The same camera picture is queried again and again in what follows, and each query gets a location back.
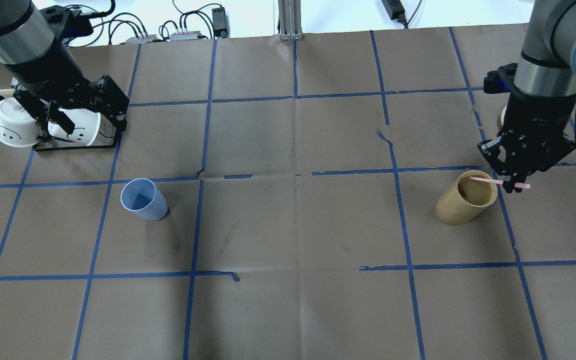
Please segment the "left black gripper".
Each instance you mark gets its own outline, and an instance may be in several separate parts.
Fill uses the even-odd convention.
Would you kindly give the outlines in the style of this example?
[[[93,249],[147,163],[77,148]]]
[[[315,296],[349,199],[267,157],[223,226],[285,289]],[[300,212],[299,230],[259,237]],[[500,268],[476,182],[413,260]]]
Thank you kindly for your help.
[[[74,123],[61,109],[86,109],[102,114],[119,130],[127,128],[130,99],[110,75],[91,81],[82,75],[57,75],[48,79],[43,75],[14,75],[17,84],[13,99],[35,121],[40,120],[40,141],[74,142],[67,137],[74,131]],[[50,130],[60,129],[63,135]]]

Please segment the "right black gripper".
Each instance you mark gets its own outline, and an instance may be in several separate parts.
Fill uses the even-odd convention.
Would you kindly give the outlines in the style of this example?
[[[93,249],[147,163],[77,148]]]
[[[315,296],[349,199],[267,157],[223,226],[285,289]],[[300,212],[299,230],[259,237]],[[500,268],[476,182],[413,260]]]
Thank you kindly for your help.
[[[496,137],[477,144],[489,166],[506,177],[506,193],[521,193],[528,177],[548,171],[576,150],[576,142],[565,134],[575,105],[576,94],[510,93],[502,129]]]

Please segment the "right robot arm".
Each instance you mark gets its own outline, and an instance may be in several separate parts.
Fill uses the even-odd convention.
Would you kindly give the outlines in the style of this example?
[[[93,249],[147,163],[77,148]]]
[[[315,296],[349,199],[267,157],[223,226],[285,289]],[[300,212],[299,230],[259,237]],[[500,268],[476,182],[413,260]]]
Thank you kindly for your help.
[[[537,0],[519,61],[489,71],[487,94],[508,93],[502,127],[478,150],[507,193],[576,150],[576,0]]]

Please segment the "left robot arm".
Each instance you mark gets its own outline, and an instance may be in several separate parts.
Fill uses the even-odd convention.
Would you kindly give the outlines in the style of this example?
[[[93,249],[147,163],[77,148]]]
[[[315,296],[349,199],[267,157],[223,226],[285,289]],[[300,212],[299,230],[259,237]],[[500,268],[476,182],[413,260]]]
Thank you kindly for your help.
[[[88,80],[63,43],[87,34],[66,7],[0,0],[0,63],[16,85],[0,94],[0,142],[35,151],[114,148],[130,100],[109,76]]]

